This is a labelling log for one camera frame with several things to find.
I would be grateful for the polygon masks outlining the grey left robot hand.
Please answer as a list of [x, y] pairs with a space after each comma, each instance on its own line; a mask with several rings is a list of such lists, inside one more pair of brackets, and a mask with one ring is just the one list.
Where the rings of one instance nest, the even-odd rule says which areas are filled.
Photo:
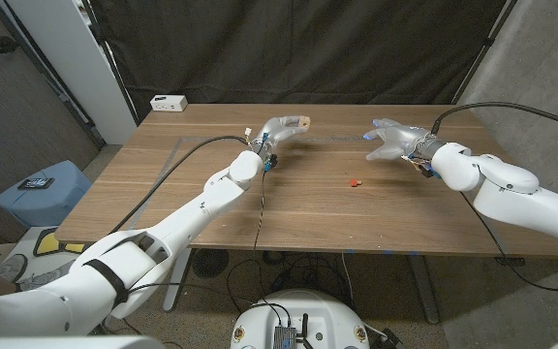
[[272, 148], [279, 142], [285, 141], [297, 134], [306, 133], [308, 126], [306, 117], [299, 115], [280, 116], [270, 118], [263, 126], [258, 136], [252, 141], [253, 151], [263, 153], [263, 148]]

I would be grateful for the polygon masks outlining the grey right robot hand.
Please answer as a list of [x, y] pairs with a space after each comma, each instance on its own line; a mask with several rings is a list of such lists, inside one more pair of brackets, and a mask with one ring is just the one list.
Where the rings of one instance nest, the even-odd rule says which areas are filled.
[[374, 119], [372, 123], [374, 129], [363, 137], [369, 141], [380, 139], [383, 144], [366, 155], [368, 161], [396, 160], [403, 156], [431, 160], [446, 144], [423, 128], [403, 125], [392, 119]]

